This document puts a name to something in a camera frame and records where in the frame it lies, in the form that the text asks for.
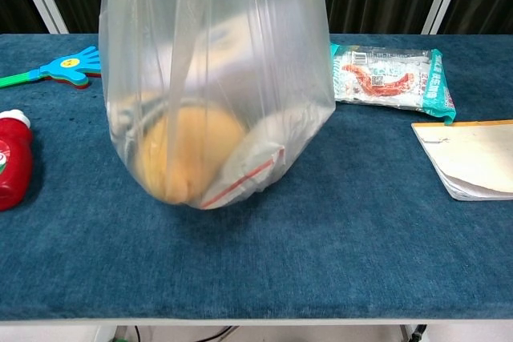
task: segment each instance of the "toy hand clapper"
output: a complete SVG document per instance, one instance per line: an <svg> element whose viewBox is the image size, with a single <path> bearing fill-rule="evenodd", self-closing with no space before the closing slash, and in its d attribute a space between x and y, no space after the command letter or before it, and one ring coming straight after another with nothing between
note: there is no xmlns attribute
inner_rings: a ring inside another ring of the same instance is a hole
<svg viewBox="0 0 513 342"><path fill-rule="evenodd" d="M38 69L0 78L0 88L52 78L82 89L89 85L87 76L99 77L100 70L99 52L96 47L90 46L78 54L57 58Z"/></svg>

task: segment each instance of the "bottle label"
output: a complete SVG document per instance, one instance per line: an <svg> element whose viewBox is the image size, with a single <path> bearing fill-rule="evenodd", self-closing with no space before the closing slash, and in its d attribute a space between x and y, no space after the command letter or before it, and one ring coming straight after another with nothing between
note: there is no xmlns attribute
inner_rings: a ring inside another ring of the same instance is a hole
<svg viewBox="0 0 513 342"><path fill-rule="evenodd" d="M10 157L10 149L6 143L0 140L0 174L6 169L7 161Z"/></svg>

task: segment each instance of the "blue plastic hand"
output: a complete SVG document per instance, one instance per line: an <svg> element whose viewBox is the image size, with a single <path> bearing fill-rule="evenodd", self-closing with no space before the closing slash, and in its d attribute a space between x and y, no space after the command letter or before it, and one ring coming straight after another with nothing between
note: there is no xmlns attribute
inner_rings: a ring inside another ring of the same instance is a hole
<svg viewBox="0 0 513 342"><path fill-rule="evenodd" d="M90 46L78 54L63 56L53 62L39 67L41 77L64 80L82 86L88 83L87 74L99 74L99 52L94 46Z"/></svg>

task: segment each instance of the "notepad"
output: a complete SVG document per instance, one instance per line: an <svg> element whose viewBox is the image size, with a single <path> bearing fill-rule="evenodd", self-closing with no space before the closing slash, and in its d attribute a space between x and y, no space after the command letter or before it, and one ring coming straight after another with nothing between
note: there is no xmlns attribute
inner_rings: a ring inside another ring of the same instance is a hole
<svg viewBox="0 0 513 342"><path fill-rule="evenodd" d="M513 199L513 120L412 127L454 199Z"/></svg>

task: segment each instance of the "transparent plastic bag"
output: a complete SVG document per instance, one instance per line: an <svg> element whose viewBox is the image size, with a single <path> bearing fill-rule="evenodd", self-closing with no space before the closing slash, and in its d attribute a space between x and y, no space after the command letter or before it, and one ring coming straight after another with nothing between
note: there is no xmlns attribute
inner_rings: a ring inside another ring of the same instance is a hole
<svg viewBox="0 0 513 342"><path fill-rule="evenodd" d="M111 140L167 203L276 182L332 114L324 0L102 0Z"/></svg>

